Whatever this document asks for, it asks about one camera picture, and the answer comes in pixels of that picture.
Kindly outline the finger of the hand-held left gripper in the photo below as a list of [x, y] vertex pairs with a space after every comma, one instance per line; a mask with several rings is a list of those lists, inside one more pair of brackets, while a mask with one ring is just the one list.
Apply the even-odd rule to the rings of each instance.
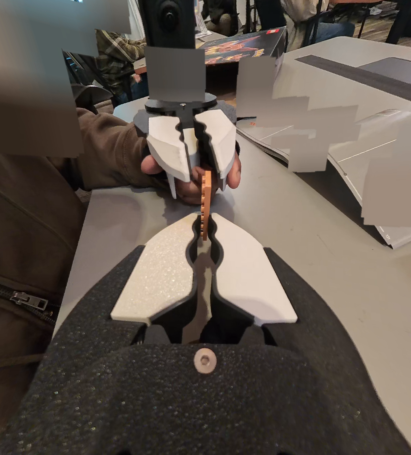
[[183, 182], [191, 180], [191, 167], [182, 126], [178, 117], [150, 117], [147, 143], [151, 155], [163, 170]]
[[194, 130], [217, 177], [225, 180], [235, 160], [236, 126], [224, 111], [212, 109], [195, 114]]

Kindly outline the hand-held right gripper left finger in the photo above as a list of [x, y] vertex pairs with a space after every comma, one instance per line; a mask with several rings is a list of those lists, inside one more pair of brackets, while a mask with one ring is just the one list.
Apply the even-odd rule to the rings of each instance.
[[197, 219], [197, 213], [188, 214], [147, 241], [111, 312], [113, 320], [151, 324], [192, 295]]

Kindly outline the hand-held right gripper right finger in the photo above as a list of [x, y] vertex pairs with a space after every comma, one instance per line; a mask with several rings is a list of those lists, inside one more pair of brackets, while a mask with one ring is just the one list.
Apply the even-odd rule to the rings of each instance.
[[221, 309], [257, 326], [296, 323], [297, 314], [262, 244], [217, 213], [210, 215], [214, 293]]

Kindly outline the brown short plate brick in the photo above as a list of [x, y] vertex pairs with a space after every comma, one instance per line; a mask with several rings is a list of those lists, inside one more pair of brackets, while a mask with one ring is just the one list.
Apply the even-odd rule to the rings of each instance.
[[210, 170], [206, 170], [202, 176], [201, 192], [201, 214], [206, 219], [209, 216], [212, 198], [212, 172]]

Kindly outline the colourful printed box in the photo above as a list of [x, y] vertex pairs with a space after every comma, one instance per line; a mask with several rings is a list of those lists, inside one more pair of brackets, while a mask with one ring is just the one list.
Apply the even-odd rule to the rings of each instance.
[[286, 27], [236, 35], [203, 44], [205, 65], [237, 63], [242, 58], [269, 56], [279, 58], [285, 51]]

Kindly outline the grey instruction booklet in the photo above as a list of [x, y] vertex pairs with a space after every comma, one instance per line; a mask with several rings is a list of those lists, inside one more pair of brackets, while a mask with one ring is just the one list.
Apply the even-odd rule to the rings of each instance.
[[360, 132], [356, 141], [330, 146], [325, 171], [297, 175], [373, 237], [378, 232], [391, 248], [401, 247], [411, 241], [411, 227], [365, 225], [361, 217], [362, 196], [371, 162], [391, 157], [399, 130], [411, 126], [411, 112], [384, 110], [357, 125]]

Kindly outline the person's left forearm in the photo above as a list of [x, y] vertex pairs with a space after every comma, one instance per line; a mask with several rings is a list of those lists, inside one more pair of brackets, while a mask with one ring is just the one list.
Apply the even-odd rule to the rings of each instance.
[[167, 181], [141, 170], [148, 145], [133, 123], [77, 108], [84, 152], [71, 160], [74, 187], [85, 191], [132, 185], [167, 189]]

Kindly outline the grey desk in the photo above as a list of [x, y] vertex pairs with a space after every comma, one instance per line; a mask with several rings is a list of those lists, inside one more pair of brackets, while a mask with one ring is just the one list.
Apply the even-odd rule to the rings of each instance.
[[[411, 242], [383, 246], [282, 163], [238, 140], [240, 186], [220, 192], [213, 210], [271, 247], [322, 296], [411, 444]], [[149, 190], [93, 191], [55, 329], [134, 247], [193, 210]]]

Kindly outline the person's left hand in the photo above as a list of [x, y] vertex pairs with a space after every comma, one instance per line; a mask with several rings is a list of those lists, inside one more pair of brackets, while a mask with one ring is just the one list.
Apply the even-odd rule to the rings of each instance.
[[[241, 161], [239, 154], [240, 145], [236, 141], [235, 159], [226, 179], [226, 185], [231, 189], [236, 189], [241, 182]], [[175, 179], [177, 198], [189, 205], [199, 205], [201, 202], [202, 176], [208, 169], [210, 169], [210, 167], [206, 164], [194, 167], [192, 169], [192, 179], [190, 182], [183, 182], [179, 179]], [[145, 145], [142, 151], [141, 171], [153, 180], [153, 183], [151, 184], [153, 187], [157, 184], [159, 187], [166, 187], [169, 189], [165, 171], [150, 154], [148, 145]]]

